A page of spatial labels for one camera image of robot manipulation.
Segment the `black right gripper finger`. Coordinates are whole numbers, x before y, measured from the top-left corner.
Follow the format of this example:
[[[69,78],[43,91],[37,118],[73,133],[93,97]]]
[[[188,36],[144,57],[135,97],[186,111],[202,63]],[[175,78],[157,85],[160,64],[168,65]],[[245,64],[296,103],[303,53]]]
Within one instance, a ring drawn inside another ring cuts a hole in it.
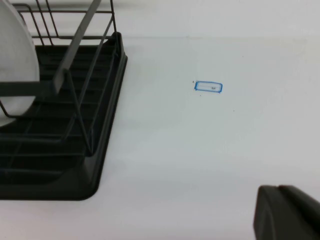
[[[293,185],[261,185],[253,229],[257,240],[318,240],[320,202]]]

